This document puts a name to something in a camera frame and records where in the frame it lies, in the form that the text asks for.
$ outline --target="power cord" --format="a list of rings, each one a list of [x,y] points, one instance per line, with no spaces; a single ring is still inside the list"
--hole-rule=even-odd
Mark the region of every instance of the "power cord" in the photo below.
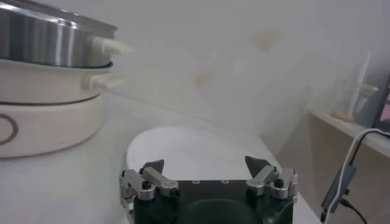
[[[340,197],[341,183],[342,183],[342,180],[344,178],[344,172],[345,172],[345,169],[347,167],[347,163],[348,163],[348,160],[350,158],[350,155],[351,155],[353,149],[355,148],[355,150],[354,150],[355,153],[353,154],[353,157],[350,160],[350,163],[352,163],[352,164],[353,164],[353,161],[354,161],[354,159],[356,157],[357,151],[359,150],[359,147],[360,147],[364,137],[366,137],[366,135],[368,135],[369,133],[377,133],[377,134],[380,134],[380,135],[383,135],[383,136],[390,136],[390,133],[386,133],[386,132],[383,132],[383,131],[381,131],[379,129],[375,129],[375,128],[367,129],[367,130],[363,131],[362,133],[356,135],[356,137],[352,141],[352,144],[351,144],[351,146],[350,146],[350,148],[348,150],[347,156],[346,156],[346,158],[345,158],[345,160],[343,162],[343,165],[342,165],[342,168],[341,168],[341,172],[340,172],[340,178],[338,180],[337,193],[333,197],[333,200],[331,201],[331,203],[330,203],[330,205],[328,207],[329,210],[330,210],[330,208],[332,208],[335,205],[335,203],[337,202],[338,198]],[[356,142],[358,141],[358,139],[359,139],[359,143],[358,143],[358,145],[356,147],[354,147]],[[324,216],[324,219],[323,218],[321,218],[321,219],[324,220],[324,222],[323,222],[324,224],[328,223],[330,213],[331,213],[330,211],[326,211],[326,214],[322,215],[322,216]]]
[[[351,157],[351,160],[349,161],[349,165],[352,166],[353,165],[353,162],[355,161],[355,157],[356,155],[358,154],[359,152],[359,148],[360,148],[360,145],[361,143],[363,142],[364,138],[368,135],[368,134],[371,134],[371,133],[376,133],[376,134],[381,134],[383,133],[382,131],[377,131],[376,129],[372,129],[371,131],[367,131],[365,134],[363,134],[358,142],[358,144],[356,145],[355,147],[355,151]]]
[[[341,199],[341,202],[340,204],[344,205],[345,207],[347,208],[350,208],[351,210],[353,210],[356,214],[358,214],[358,216],[362,219],[362,221],[364,222],[364,224],[367,224],[367,221],[366,219],[363,217],[363,215],[357,210],[357,208],[353,207],[353,205],[351,205],[351,203],[346,200],[346,199]]]

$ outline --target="screw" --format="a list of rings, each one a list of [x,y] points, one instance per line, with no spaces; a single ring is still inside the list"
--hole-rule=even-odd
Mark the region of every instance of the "screw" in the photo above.
[[[151,182],[149,181],[143,181],[142,182],[142,190],[148,190],[152,187]]]
[[[283,187],[285,185],[285,182],[282,179],[278,178],[274,181],[274,185],[275,187]]]

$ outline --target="pot handle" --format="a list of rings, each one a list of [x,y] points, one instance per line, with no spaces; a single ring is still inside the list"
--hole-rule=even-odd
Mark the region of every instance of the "pot handle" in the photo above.
[[[104,37],[94,37],[92,39],[92,48],[94,52],[101,52],[102,54],[128,54],[135,52],[134,48],[127,44]]]
[[[108,89],[124,82],[126,82],[125,79],[117,78],[117,76],[107,73],[102,75],[85,76],[82,80],[82,86],[85,89]]]

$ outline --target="white cooker base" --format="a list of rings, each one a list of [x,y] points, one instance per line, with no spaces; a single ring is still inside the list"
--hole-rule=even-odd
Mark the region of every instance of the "white cooker base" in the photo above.
[[[101,106],[101,96],[66,105],[0,105],[0,157],[51,152],[89,138],[101,124]]]

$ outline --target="stainless steel pot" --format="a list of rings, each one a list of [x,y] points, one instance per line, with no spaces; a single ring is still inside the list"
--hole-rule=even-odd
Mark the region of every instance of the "stainless steel pot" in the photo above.
[[[110,66],[112,51],[104,47],[112,44],[116,29],[50,5],[0,0],[2,59],[71,68]]]

